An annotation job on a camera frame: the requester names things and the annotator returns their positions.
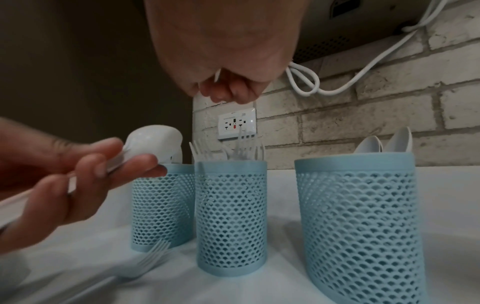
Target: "blue basket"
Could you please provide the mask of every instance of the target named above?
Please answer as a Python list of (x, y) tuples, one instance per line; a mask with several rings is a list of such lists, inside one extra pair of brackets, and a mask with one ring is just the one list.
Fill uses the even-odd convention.
[(194, 237), (195, 168), (164, 164), (165, 177), (133, 182), (131, 248), (149, 251), (162, 238), (170, 248)]
[(239, 276), (267, 260), (267, 163), (195, 164), (197, 263), (216, 276)]
[(295, 161), (306, 266), (337, 304), (426, 304), (415, 159), (370, 153)]

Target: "white cable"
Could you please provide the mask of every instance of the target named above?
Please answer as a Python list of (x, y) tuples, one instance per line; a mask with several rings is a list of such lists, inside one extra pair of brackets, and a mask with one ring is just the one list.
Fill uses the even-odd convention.
[[(373, 59), (366, 67), (364, 67), (360, 72), (358, 72), (358, 74), (356, 74), (355, 77), (353, 77), (349, 82), (347, 82), (346, 84), (344, 84), (343, 86), (341, 86), (336, 90), (325, 91), (320, 89), (320, 79), (314, 71), (312, 71), (307, 67), (291, 62), (286, 68), (285, 72), (288, 76), (288, 80), (290, 81), (291, 86), (293, 87), (293, 90), (297, 92), (299, 95), (304, 97), (308, 97), (314, 93), (319, 93), (320, 95), (325, 95), (325, 96), (333, 96), (345, 91), (346, 89), (351, 87), (354, 83), (356, 83), (361, 77), (363, 77), (379, 61), (381, 61), (383, 58), (385, 58), (386, 56), (390, 55), (391, 53), (399, 49), (408, 40), (410, 40), (410, 38), (412, 38), (415, 35), (415, 33), (419, 28), (426, 26), (433, 19), (435, 19), (443, 10), (448, 0), (441, 0), (438, 6), (436, 7), (436, 9), (432, 12), (435, 2), (436, 0), (431, 0), (427, 10), (423, 14), (422, 18), (420, 19), (420, 22), (417, 25), (412, 27), (402, 28), (403, 32), (408, 33), (407, 35), (405, 35), (405, 37), (403, 37), (399, 42), (391, 46), (388, 50), (384, 51), (383, 53), (375, 57), (375, 59)], [(313, 78), (313, 83), (304, 74), (302, 74), (301, 71), (310, 75)], [(311, 88), (311, 90), (303, 91), (302, 89), (300, 89), (299, 86), (295, 83), (295, 80), (292, 74), (297, 75), (300, 78), (300, 80), (302, 80), (306, 85), (308, 85)]]

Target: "electrical outlet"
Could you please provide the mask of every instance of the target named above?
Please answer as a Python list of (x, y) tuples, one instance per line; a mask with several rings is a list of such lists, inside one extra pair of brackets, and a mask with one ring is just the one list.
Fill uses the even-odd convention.
[(240, 127), (245, 135), (257, 134), (257, 112), (255, 108), (219, 115), (218, 139), (238, 137)]

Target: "hand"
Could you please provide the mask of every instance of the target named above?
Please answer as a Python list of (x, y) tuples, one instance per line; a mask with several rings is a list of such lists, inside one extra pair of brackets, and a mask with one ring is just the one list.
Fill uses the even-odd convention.
[[(292, 60), (309, 0), (145, 0), (163, 68), (190, 96), (257, 99)], [(214, 74), (221, 69), (219, 80)]]
[[(140, 155), (107, 175), (106, 161), (122, 148), (117, 138), (74, 144), (0, 118), (0, 200), (33, 187), (21, 217), (0, 234), (0, 254), (34, 245), (61, 225), (90, 218), (110, 189), (167, 173), (155, 156)], [(69, 195), (71, 171), (76, 190)]]

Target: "spoon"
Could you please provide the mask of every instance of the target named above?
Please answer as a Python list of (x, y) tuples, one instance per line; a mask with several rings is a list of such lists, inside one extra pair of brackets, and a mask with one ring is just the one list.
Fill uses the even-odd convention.
[[(123, 150), (114, 158), (106, 162), (106, 171), (111, 173), (115, 169), (137, 155), (153, 154), (158, 159), (169, 159), (175, 155), (182, 144), (182, 134), (179, 130), (162, 125), (151, 125), (136, 129), (127, 137)], [(70, 179), (75, 177), (71, 172)], [(32, 189), (9, 197), (0, 202), (0, 207), (20, 202), (27, 198)]]
[(384, 152), (411, 152), (412, 145), (412, 132), (409, 127), (403, 127), (398, 129), (385, 145)]
[(378, 153), (383, 150), (382, 142), (377, 136), (368, 136), (358, 145), (354, 153)]

